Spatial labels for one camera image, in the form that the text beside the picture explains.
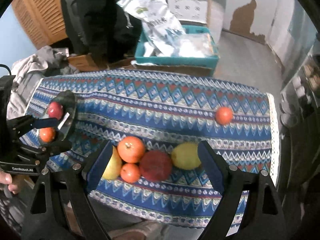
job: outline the red fruit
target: red fruit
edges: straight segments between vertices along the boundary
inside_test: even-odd
[[[218,124],[226,125],[231,122],[233,118],[232,109],[229,107],[220,107],[215,115]]]
[[[152,182],[166,180],[171,174],[172,160],[159,150],[146,152],[142,157],[140,172],[143,177]]]
[[[39,131],[39,135],[43,142],[49,143],[54,140],[56,131],[52,127],[41,128]]]
[[[118,153],[125,162],[137,163],[146,151],[143,142],[135,136],[127,136],[117,147]]]
[[[54,117],[60,120],[63,116],[63,106],[58,102],[50,103],[48,107],[48,115],[50,118]]]
[[[122,166],[120,171],[121,178],[129,183],[137,182],[140,179],[139,167],[134,163],[126,163]]]

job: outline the wooden shutter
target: wooden shutter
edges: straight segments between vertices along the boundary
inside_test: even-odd
[[[37,49],[67,37],[60,0],[14,0],[12,8]]]

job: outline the table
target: table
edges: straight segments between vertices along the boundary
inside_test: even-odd
[[[178,144],[207,140],[229,164],[243,171],[265,169],[276,182],[279,136],[273,96],[242,84],[160,71],[116,69],[45,78],[36,89],[26,114],[38,117],[58,93],[76,94],[77,119],[70,140],[73,148],[52,157],[59,171],[82,162],[102,139],[114,145],[127,135],[143,140],[148,150],[170,154]],[[214,120],[220,106],[234,118],[227,126]],[[36,131],[22,141],[38,146]],[[161,183],[143,177],[137,183],[101,179],[90,193],[105,205],[129,214],[176,226],[204,228],[221,196],[201,166],[174,168]],[[232,226],[239,225],[248,192],[243,192]]]

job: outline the gray floor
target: gray floor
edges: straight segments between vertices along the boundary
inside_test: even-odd
[[[281,66],[267,45],[222,32],[219,42],[220,60],[214,78],[242,83],[270,93],[275,98],[278,125],[280,115]]]

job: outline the yellow pear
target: yellow pear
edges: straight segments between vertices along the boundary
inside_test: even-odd
[[[116,179],[120,175],[122,160],[118,154],[117,148],[112,147],[112,156],[102,175],[104,179]]]
[[[171,159],[173,165],[180,169],[195,169],[201,164],[198,157],[198,144],[186,142],[178,145],[171,152]]]

